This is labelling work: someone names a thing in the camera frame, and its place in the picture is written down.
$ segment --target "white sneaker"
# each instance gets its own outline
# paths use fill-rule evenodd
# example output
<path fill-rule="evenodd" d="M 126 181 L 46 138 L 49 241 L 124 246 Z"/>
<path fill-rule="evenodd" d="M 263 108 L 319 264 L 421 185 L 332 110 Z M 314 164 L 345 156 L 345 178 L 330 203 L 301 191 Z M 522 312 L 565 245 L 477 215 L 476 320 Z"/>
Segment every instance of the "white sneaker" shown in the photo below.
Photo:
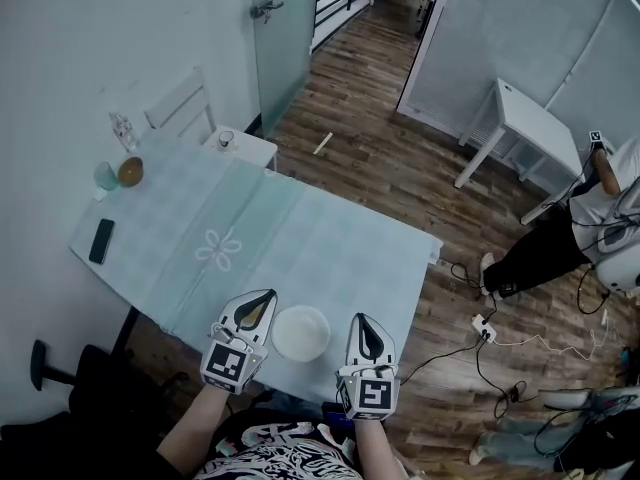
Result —
<path fill-rule="evenodd" d="M 480 464 L 480 461 L 486 457 L 486 455 L 480 453 L 478 448 L 480 446 L 480 440 L 484 437 L 487 437 L 489 434 L 491 434 L 491 432 L 483 433 L 476 441 L 473 450 L 471 450 L 471 452 L 469 453 L 469 464 L 471 466 L 477 466 L 478 464 Z"/>
<path fill-rule="evenodd" d="M 482 295 L 489 295 L 489 290 L 484 287 L 484 271 L 493 265 L 496 260 L 493 258 L 493 254 L 488 252 L 480 260 L 480 291 Z"/>

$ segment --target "glass door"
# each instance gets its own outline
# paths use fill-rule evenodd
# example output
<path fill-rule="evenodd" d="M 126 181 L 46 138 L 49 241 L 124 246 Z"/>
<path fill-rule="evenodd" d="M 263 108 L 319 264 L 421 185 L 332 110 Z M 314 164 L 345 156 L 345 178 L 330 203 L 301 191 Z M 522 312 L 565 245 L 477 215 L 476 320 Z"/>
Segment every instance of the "glass door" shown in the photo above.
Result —
<path fill-rule="evenodd" d="M 269 137 L 309 77 L 316 0 L 253 0 L 264 137 Z"/>

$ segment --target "power strip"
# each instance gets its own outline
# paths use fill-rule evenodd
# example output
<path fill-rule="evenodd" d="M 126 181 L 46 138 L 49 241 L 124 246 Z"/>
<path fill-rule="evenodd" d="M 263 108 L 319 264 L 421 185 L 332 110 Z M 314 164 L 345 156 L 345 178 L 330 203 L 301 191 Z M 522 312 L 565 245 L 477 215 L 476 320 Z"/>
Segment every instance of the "power strip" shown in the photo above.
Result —
<path fill-rule="evenodd" d="M 484 317 L 482 315 L 476 315 L 471 321 L 472 327 L 480 336 L 484 336 L 486 341 L 493 343 L 496 339 L 496 331 L 489 325 L 489 322 L 484 323 Z"/>

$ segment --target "wooden bowl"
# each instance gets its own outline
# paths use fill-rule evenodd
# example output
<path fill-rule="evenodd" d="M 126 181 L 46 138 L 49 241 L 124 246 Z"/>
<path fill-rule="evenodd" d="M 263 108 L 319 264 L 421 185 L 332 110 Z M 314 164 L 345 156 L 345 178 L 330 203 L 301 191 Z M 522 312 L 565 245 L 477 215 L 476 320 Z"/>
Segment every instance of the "wooden bowl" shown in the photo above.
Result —
<path fill-rule="evenodd" d="M 140 183 L 144 176 L 142 158 L 133 156 L 127 158 L 118 168 L 118 182 L 123 187 L 133 187 Z"/>

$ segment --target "light blue tablecloth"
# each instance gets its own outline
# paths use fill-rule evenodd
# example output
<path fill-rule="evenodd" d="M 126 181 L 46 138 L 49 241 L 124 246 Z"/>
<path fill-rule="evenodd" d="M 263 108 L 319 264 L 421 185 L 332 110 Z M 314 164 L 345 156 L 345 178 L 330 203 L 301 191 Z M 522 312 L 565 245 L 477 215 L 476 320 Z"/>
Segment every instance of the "light blue tablecloth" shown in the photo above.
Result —
<path fill-rule="evenodd" d="M 292 178 L 210 149 L 155 138 L 142 144 L 145 177 L 92 201 L 71 248 L 166 332 L 204 351 L 224 303 L 274 288 L 278 309 L 315 306 L 327 351 L 310 364 L 270 354 L 257 380 L 306 400 L 335 397 L 353 315 L 391 334 L 400 355 L 429 263 L 442 242 Z M 88 262 L 101 218 L 116 222 L 104 265 Z"/>

